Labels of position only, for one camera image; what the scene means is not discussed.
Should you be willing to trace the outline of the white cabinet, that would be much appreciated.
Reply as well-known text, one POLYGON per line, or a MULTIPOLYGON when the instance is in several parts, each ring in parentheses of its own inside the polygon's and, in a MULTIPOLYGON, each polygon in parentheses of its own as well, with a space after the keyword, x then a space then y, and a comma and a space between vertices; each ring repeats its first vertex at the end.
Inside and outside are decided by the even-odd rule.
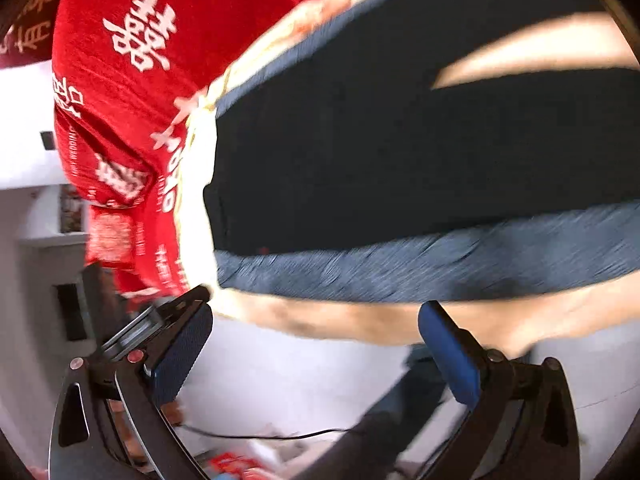
POLYGON ((60 159, 49 62, 1 73, 1 429, 30 466, 48 461, 58 389, 91 341, 66 337, 55 289, 84 265, 85 234, 60 231, 60 159))

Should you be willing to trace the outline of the black pants grey patterned cuffs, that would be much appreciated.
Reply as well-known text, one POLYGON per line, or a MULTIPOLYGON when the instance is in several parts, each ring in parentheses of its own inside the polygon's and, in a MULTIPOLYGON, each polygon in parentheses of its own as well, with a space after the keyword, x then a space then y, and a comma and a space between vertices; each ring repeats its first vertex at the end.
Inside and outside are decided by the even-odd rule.
POLYGON ((450 63, 598 0, 369 0, 222 96, 218 283, 364 302, 509 298, 639 267, 639 75, 450 63))

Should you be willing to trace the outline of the red blanket white characters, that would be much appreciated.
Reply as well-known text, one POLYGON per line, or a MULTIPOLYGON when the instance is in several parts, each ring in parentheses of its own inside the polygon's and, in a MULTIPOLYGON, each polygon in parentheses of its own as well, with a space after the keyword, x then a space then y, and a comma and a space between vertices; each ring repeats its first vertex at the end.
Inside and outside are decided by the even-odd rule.
POLYGON ((174 225, 186 118, 208 85, 305 0, 61 0, 54 132, 90 205, 86 257, 122 292, 182 294, 174 225))

